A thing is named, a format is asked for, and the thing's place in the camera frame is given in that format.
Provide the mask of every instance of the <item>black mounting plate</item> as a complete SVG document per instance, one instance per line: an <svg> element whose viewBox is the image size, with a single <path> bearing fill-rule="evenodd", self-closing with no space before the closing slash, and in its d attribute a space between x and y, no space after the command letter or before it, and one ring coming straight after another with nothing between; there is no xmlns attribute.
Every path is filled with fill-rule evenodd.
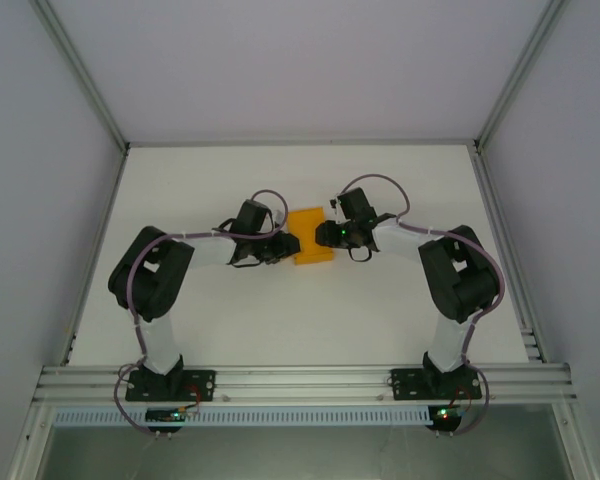
<svg viewBox="0 0 600 480"><path fill-rule="evenodd" d="M127 402L183 402L195 403L197 389L201 402L211 402L216 388L216 372L214 370L182 371L182 381L173 395L164 391L151 391L145 383L145 377L139 370L131 372L125 400Z"/></svg>
<svg viewBox="0 0 600 480"><path fill-rule="evenodd" d="M391 388L394 400L449 400L459 389L458 400L466 399L469 392L472 400L482 398L478 374L466 366L442 374L437 388L432 386L431 372L425 368L396 368L391 370Z"/></svg>

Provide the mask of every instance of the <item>cable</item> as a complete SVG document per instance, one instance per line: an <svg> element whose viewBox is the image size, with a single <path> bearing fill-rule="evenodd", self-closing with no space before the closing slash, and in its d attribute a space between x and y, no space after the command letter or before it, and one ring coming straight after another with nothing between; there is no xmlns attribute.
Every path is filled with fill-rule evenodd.
<svg viewBox="0 0 600 480"><path fill-rule="evenodd" d="M347 251L349 252L349 258L351 260L353 260L356 263L365 263L368 262L369 260L371 260L371 257L373 256L373 252L371 251L370 248L367 248L367 258L364 258L362 260L356 260L355 258L353 258L353 253L351 253L353 250L353 248L347 248Z"/></svg>
<svg viewBox="0 0 600 480"><path fill-rule="evenodd" d="M238 263L238 264L232 263L231 264L231 266L233 268L252 268L252 267L258 267L260 265L262 265L262 260L260 260L257 263Z"/></svg>
<svg viewBox="0 0 600 480"><path fill-rule="evenodd" d="M404 188L402 188L402 185L400 185L398 182L396 182L393 178L391 178L387 175L383 175L381 173L367 173L365 175L360 175L359 177L356 177L353 180L351 180L347 184L347 186L342 189L342 192L340 192L340 193L346 192L353 185L358 183L360 180L364 180L365 178L381 178L383 180L386 180L389 183L392 183L398 190L400 190L400 193L402 194L402 198L404 198L404 202L406 203L407 208L405 208L402 212L400 212L398 215L396 215L396 221L398 218L409 213L409 210L411 210L411 201L409 201L409 195L407 195L407 192L405 192Z"/></svg>
<svg viewBox="0 0 600 480"><path fill-rule="evenodd" d="M469 391L466 388L464 388L462 385L458 385L456 387L456 391L453 394L453 400L451 400L451 403L449 403L449 405L447 405L447 408L453 407L453 404L456 403L456 400L458 400L458 394L460 392L464 392L464 394L467 396L467 399L469 400L469 405L464 410L464 413L467 413L469 411L469 409L471 408L471 402L473 399L471 398L471 394L469 393Z"/></svg>
<svg viewBox="0 0 600 480"><path fill-rule="evenodd" d="M131 316L133 317L134 330L136 333L136 338L138 339L138 344L140 345L140 352L141 352L142 356L136 363L130 364L130 366L126 370L122 371L122 373L120 373L120 370L122 370L124 365L118 371L118 380L116 381L116 384L113 388L113 401L116 404L116 407L118 408L118 411L120 412L120 414L136 430L138 430L142 433L151 435L151 436L167 436L167 434L160 433L160 432L154 433L151 430L149 430L147 427L144 427L144 426L136 423L129 416L129 414L127 414L127 412L124 410L122 404L120 403L120 399L118 397L118 390L120 389L120 384L124 380L124 377L126 377L133 369L140 368L140 366L147 359L147 344L144 341L144 336L142 335L142 329L140 327L140 316L138 315L138 312L136 311L136 307L133 303L133 280L136 276L136 272L138 271L138 268L140 267L140 265L142 265L142 262L144 261L144 258L147 256L147 254L150 251L152 251L158 244L160 244L161 242L164 242L165 240L171 240L171 239L190 240L190 239L195 239L195 238L208 238L208 237L228 237L228 238L236 238L236 239L244 239L244 240L261 240L261 239L273 237L276 233L278 233L280 230L282 230L282 228L287 223L287 218L289 217L289 206L287 205L287 201L284 199L284 197L282 195L280 195L275 190L270 190L270 189L258 190L256 193L254 193L251 196L251 200L254 200L256 197L258 197L259 195L262 195L263 193L270 193L271 195L275 195L276 197L278 197L278 199L280 199L280 201L282 202L282 205L284 206L284 216L282 218L282 222L280 223L280 225L273 228L270 232L258 234L258 235L243 235L243 234L238 234L238 233L217 232L217 231L202 232L202 233L184 233L184 234L182 234L182 233L167 233L165 235L162 235L162 236L156 238L152 242L149 242L149 244L146 247L144 247L142 249L142 251L138 254L138 257L135 259L135 261L131 265L131 269L129 271L129 276L127 278L127 289L126 289L127 290L126 291L127 305L129 308L129 312L131 312Z"/></svg>
<svg viewBox="0 0 600 480"><path fill-rule="evenodd" d="M461 350L461 354L460 354L461 358L462 358L462 364L478 374L478 376L482 379L482 382L484 383L484 390L485 390L485 400L484 400L482 410L480 411L480 414L478 414L478 416L475 418L475 420L470 425L467 425L466 427L461 428L460 430L457 430L454 433L454 435L462 435L463 433L468 433L471 430L473 430L474 428L476 428L480 424L480 422L482 422L484 417L486 416L487 410L489 409L490 392L489 392L489 382L487 382L487 377L482 372L482 370L480 370L475 365L471 364L471 362L467 358L467 351L469 350L469 343L471 342L471 338L473 337L473 333L476 329L476 324L478 323L478 321L480 321L480 319L482 317L484 317L485 315L493 312L502 303L502 300L504 298L504 292L505 292L504 275L502 273L502 270L500 269L500 266L495 261L495 259L484 248L482 248L477 243L472 242L468 238L465 238L465 237L458 235L456 233L453 233L453 232L447 232L445 230L433 230L430 228L417 227L415 225L409 225L407 223L401 222L400 219L403 216L405 216L407 213L409 213L409 210L411 210L411 202L409 201L409 196L407 195L407 192L393 178L388 177L386 175L379 174L379 173L368 173L366 175L361 175L361 176L351 180L347 184L347 186L342 189L342 193L346 192L353 184L359 182L360 180L362 180L364 178L370 178L370 177L382 178L384 180L387 180L388 182L393 184L402 194L402 197L405 200L406 208L404 211L402 211L396 215L396 223L399 227L404 228L405 230L408 230L408 231L414 232L414 233L419 233L419 234L423 234L423 235L443 236L443 237L448 237L448 238L451 238L458 242L464 243L465 245L467 245L468 247L472 248L473 250L478 252L480 255L482 255L491 264L494 271L496 272L496 276L498 277L498 296L496 297L495 301L491 305L489 305L484 310L479 311L471 319L471 324L469 325L469 329L467 330L467 334L465 336L464 343L462 344L462 350Z"/></svg>
<svg viewBox="0 0 600 480"><path fill-rule="evenodd" d="M231 225L233 222L235 222L235 218L227 218L224 222L222 222L220 225L218 225L214 230L218 231L218 232L225 232L225 228L227 227L227 225Z"/></svg>
<svg viewBox="0 0 600 480"><path fill-rule="evenodd" d="M200 413L200 402L202 401L200 396L200 390L198 390L198 387L196 387L195 385L187 385L185 388L196 394L196 403L187 405L186 407L184 407L184 410L187 411L192 407L196 407L196 413L194 413L194 415L198 415Z"/></svg>
<svg viewBox="0 0 600 480"><path fill-rule="evenodd" d="M123 382L129 383L129 380L125 380L122 376L122 369L124 367L128 367L130 365L133 365L133 363L125 363L124 365L120 365L120 368L118 369L118 378L122 378Z"/></svg>

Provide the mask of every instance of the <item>robotic arm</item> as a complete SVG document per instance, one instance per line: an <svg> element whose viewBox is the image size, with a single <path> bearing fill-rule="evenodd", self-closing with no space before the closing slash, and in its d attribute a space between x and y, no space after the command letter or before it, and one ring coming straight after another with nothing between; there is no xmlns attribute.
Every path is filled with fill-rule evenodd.
<svg viewBox="0 0 600 480"><path fill-rule="evenodd" d="M433 344L424 354L423 368L394 376L407 392L396 399L451 398L458 388L480 398L476 373L465 365L466 348L474 325L469 320L488 308L498 296L500 284L493 265L467 243L480 247L475 232L459 226L449 236L432 239L400 226L391 214L378 216L361 188L338 195L331 205L345 221L326 221L316 229L316 243L349 251L354 261L371 260L374 252L393 253L422 263L427 284L439 313ZM363 260L353 251L367 249Z"/></svg>
<svg viewBox="0 0 600 480"><path fill-rule="evenodd" d="M289 233L277 231L267 238L258 234L267 217L271 219L272 230L279 227L269 208L246 200L238 216L223 222L213 234L176 240L165 238L169 236L155 227L145 227L122 257L109 278L108 288L118 304L129 309L127 284L134 262L149 244L165 238L143 258L132 283L133 304L139 316L136 324L139 333L136 333L145 352L139 370L132 373L133 383L140 386L134 390L143 390L141 400L173 400L181 392L184 362L173 335L169 310L188 269L208 265L243 268L273 264L300 251L298 239ZM244 263L249 257L255 262ZM134 393L127 390L127 400L132 400Z"/></svg>

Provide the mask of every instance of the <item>metal frame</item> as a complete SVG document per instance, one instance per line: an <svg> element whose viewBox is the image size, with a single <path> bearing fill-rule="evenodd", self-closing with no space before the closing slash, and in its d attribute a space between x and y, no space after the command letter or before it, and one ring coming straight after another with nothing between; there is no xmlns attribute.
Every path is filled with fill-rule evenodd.
<svg viewBox="0 0 600 480"><path fill-rule="evenodd" d="M540 56L542 49L551 36L551 32L553 32L553 29L558 23L558 20L560 20L560 16L568 3L569 0L549 0L547 2L547 5L534 26L527 43L516 60L513 70L509 74L496 103L493 105L491 112L489 112L489 116L478 135L478 153L484 153L493 134L500 126L502 119L509 111L509 107L516 99L520 88L529 76L535 61Z"/></svg>
<svg viewBox="0 0 600 480"><path fill-rule="evenodd" d="M218 367L214 401L222 406L446 405L448 400L393 400L390 370L402 366ZM419 368L410 365L407 368ZM574 402L565 364L482 365L494 404ZM33 405L111 406L118 367L45 367ZM170 405L146 403L147 406Z"/></svg>
<svg viewBox="0 0 600 480"><path fill-rule="evenodd" d="M30 0L30 4L57 46L68 68L74 74L89 104L111 135L123 158L112 188L106 211L96 233L84 274L82 295L72 316L73 330L68 337L61 363L71 350L75 329L84 308L85 298L93 277L104 233L113 208L120 179L124 171L129 144L117 126L104 99L89 75L75 46L62 26L48 0ZM514 102L521 85L529 75L549 35L563 13L568 0L549 0L522 53L518 57L503 90L491 110L479 138L403 140L403 139L281 139L258 141L214 141L182 143L143 143L134 147L164 146L236 146L236 145L467 145L482 194L487 215L494 232L496 245L505 267L511 295L520 321L521 332L530 357L529 364L483 365L491 387L493 404L551 404L556 425L562 438L568 462L577 479L600 479L600 462L592 445L571 374L565 364L542 363L551 358L544 350L540 324L529 296L520 262L513 248L497 192L491 181L484 150L500 122ZM216 400L205 404L206 409L253 408L300 405L328 407L378 408L418 406L445 402L396 402L387 384L392 366L360 367L219 367L216 379ZM118 367L46 367L40 376L33 402L18 442L8 478L35 478L44 462L45 447L56 409L67 406L110 407Z"/></svg>
<svg viewBox="0 0 600 480"><path fill-rule="evenodd" d="M102 126L109 132L109 135L120 149L120 152L126 152L127 141L120 131L113 115L111 115L111 112L98 91L91 75L89 75L87 67L85 67L80 55L78 55L78 51L71 42L69 35L67 35L55 10L47 0L29 0L29 3L36 12L36 15L38 15L40 23L42 23L47 30L49 37L56 45L60 56L65 60L71 73L73 73L82 93L93 108L100 123L102 123Z"/></svg>
<svg viewBox="0 0 600 480"><path fill-rule="evenodd" d="M122 174L124 173L124 167L127 164L127 158L129 156L129 150L127 149L124 154L120 157L120 164L118 165L118 171L116 172L116 179L113 183L111 192L107 198L107 203L100 217L96 235L89 251L89 257L87 259L87 266L82 275L82 281L80 284L80 294L76 302L75 308L71 312L70 322L68 326L68 335L65 337L62 350L60 351L60 357L58 359L59 365L66 365L71 357L71 350L73 349L73 342L75 341L76 332L82 318L82 312L87 303L87 296L89 295L89 289L91 288L91 282L93 281L93 275L96 271L96 265L98 263L98 257L100 256L100 250L102 249L102 243L104 242L104 235L109 225L109 219L111 218L111 212L118 196L118 189L120 188L120 182L122 182Z"/></svg>

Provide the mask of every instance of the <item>vent grille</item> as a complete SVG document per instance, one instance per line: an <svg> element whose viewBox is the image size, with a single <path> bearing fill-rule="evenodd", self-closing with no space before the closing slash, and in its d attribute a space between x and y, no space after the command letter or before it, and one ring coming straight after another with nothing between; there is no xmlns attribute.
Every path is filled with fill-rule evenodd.
<svg viewBox="0 0 600 480"><path fill-rule="evenodd" d="M151 426L181 424L145 422L146 408L127 407L137 423ZM215 407L188 417L183 426L199 427L333 427L431 425L426 406L399 407ZM129 424L115 407L58 408L56 427L123 427Z"/></svg>

